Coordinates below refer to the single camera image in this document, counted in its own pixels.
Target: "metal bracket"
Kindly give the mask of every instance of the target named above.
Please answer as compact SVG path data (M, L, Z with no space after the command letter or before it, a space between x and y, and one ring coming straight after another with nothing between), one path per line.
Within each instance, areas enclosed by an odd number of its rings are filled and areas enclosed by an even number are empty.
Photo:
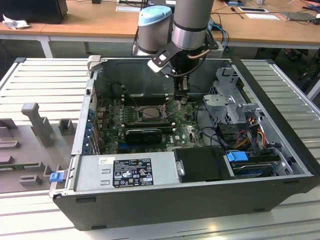
M95 66L101 63L101 55L91 55L88 57L87 67L89 72L96 70Z

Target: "black plastic cover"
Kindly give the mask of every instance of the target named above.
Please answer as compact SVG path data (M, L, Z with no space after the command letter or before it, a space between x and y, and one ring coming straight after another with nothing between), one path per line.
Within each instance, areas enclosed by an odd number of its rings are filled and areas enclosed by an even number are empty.
M182 162L185 172L181 183L229 180L224 159L225 152L219 147L192 147L173 150L175 161Z

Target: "warning label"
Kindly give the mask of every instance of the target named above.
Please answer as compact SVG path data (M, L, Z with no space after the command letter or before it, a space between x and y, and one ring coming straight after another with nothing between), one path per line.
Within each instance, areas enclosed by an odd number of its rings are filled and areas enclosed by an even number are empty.
M115 188L153 185L151 159L115 160L112 184Z

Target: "computer case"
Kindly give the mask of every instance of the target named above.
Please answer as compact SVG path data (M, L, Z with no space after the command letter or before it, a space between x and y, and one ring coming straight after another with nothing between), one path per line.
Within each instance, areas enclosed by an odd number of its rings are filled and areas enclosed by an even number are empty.
M66 0L1 0L0 17L28 23L60 24L68 11Z

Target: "desk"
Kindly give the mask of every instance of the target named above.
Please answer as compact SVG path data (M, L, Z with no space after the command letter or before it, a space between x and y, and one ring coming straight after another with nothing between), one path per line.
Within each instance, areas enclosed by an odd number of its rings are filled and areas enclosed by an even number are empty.
M285 6L289 1L266 0L271 6ZM214 2L214 9L223 8L225 4L222 1ZM263 6L269 12L298 12L303 10L306 4L296 0L285 8L272 8ZM230 7L216 11L217 13L234 13ZM305 11L316 15L314 11ZM308 25L299 24L295 21L287 21L279 13L274 13L280 20L262 20L250 19L242 14L242 19L238 14L221 14L223 29L229 33L229 45L241 47L258 47L258 48L290 48L290 49L318 49L320 47L320 27L309 23ZM213 20L219 23L217 14L212 15ZM221 40L221 33L215 31L213 36Z
M138 24L137 12L117 12L116 0L92 4L91 1L77 2L67 0L68 13L62 24L31 23L31 28L11 30L4 25L0 27L0 39L37 40L47 58L52 58L50 41L75 42L114 42L132 43ZM284 6L288 1L266 0L268 5ZM216 0L213 10L225 4ZM301 11L305 3L294 1L285 8L265 8L271 12ZM230 7L217 11L232 13ZM280 14L280 20L249 19L243 14L221 15L223 28L229 33L229 46L318 49L320 47L320 27L312 23L302 25L297 22L286 22ZM213 19L219 22L216 14ZM214 32L214 37L221 40L221 33Z

